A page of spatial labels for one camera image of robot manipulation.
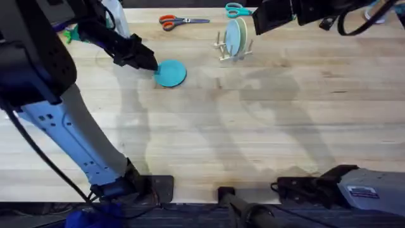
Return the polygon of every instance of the blue object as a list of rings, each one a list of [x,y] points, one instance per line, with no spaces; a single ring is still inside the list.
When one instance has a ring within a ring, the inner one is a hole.
[[[108,204],[100,206],[108,214],[122,216],[119,205]],[[66,218],[65,228],[123,228],[121,219],[113,218],[101,212],[71,212]]]
[[[159,18],[159,23],[162,24],[164,31],[172,31],[176,26],[184,25],[185,23],[209,23],[207,19],[191,19],[178,18],[175,15],[165,15]]]
[[[232,20],[227,25],[227,36],[225,38],[228,53],[235,56],[240,48],[240,28],[236,20]]]
[[[238,16],[252,15],[252,11],[243,7],[243,5],[241,5],[239,3],[228,3],[225,6],[225,9],[227,10],[227,16],[229,18],[237,18]]]
[[[154,73],[155,81],[164,87],[175,87],[180,85],[187,75],[183,63],[177,60],[166,60],[159,64]]]

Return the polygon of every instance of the scissor blade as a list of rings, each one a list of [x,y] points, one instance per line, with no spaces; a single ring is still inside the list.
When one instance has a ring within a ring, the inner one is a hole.
[[[191,19],[190,23],[209,23],[210,20],[207,19]]]

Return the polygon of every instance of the dish rack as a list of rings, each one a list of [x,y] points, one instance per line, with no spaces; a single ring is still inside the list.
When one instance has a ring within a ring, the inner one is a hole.
[[[216,36],[216,42],[214,43],[214,47],[216,49],[219,49],[221,52],[220,61],[231,60],[231,59],[234,61],[243,60],[245,58],[245,56],[252,54],[252,45],[253,45],[252,39],[251,39],[251,42],[249,43],[248,49],[246,49],[246,47],[244,47],[244,50],[240,50],[235,56],[232,56],[228,52],[227,44],[225,43],[225,39],[227,37],[227,31],[225,31],[222,41],[220,41],[220,36],[221,36],[221,32],[218,31],[218,34]]]

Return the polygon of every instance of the wood grain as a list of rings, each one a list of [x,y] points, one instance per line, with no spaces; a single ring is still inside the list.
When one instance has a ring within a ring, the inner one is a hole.
[[[108,138],[143,174],[172,174],[176,202],[214,202],[233,185],[251,201],[274,202],[269,182],[319,175],[338,164],[405,172],[405,32],[395,15],[357,37],[291,22],[262,36],[245,17],[252,56],[219,62],[212,47],[224,9],[126,9],[130,29],[159,61],[187,67],[162,88],[153,73],[119,67],[99,48],[73,42],[85,103]],[[347,17],[347,30],[364,20]],[[165,32],[161,15],[209,18]],[[29,123],[49,157],[84,191],[85,175]],[[0,120],[0,200],[80,201]]]

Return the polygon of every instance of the floor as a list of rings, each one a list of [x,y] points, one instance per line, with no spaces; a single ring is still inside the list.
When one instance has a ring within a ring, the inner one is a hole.
[[[124,0],[124,7],[127,8],[156,8],[156,7],[223,7],[227,0]],[[259,1],[234,0],[245,5],[254,6]],[[0,203],[0,227],[63,227],[63,219],[66,213],[41,215],[49,213],[50,208],[55,205],[49,203]],[[229,227],[228,212],[225,209],[218,209],[211,213],[206,213],[207,208],[212,205],[168,205],[172,211],[155,209],[151,213],[127,222],[127,227]],[[145,206],[131,206],[126,208],[128,214],[136,213],[144,209]],[[388,213],[373,211],[346,210],[334,208],[326,210],[319,206],[297,206],[283,205],[282,208],[294,213],[321,220],[337,227],[405,227],[405,218]],[[295,215],[282,212],[272,208],[275,217],[283,223],[299,224],[302,227],[325,227],[303,220]],[[48,223],[57,222],[52,225],[41,226]]]
[[[33,228],[33,227],[46,227],[46,228],[60,228],[64,227],[64,217],[68,213],[61,213],[57,215],[45,216],[30,216],[31,213],[41,213],[40,211],[47,210],[44,204],[31,203],[30,206],[23,206],[24,216],[2,216],[0,219],[0,227],[19,227],[19,228]],[[226,209],[219,208],[213,212],[208,213],[213,205],[203,204],[170,204],[166,205],[164,209],[157,208],[148,214],[139,217],[135,220],[125,222],[128,228],[174,228],[174,227],[187,227],[187,228],[227,228],[230,227],[230,219]],[[149,206],[147,205],[134,205],[125,208],[125,213],[129,215],[137,214]],[[291,215],[280,211],[279,209],[271,208],[276,220],[281,224],[295,225],[293,227],[312,227],[321,228],[324,225],[317,224],[308,220],[299,218],[296,215]],[[344,208],[333,208],[326,210],[320,206],[297,206],[297,205],[283,205],[284,210],[290,210],[292,213],[303,215],[320,222],[334,225],[341,228],[354,228],[354,227],[369,227],[369,228],[384,228],[384,227],[404,227],[405,218],[388,213],[362,211],[362,210],[346,210]]]

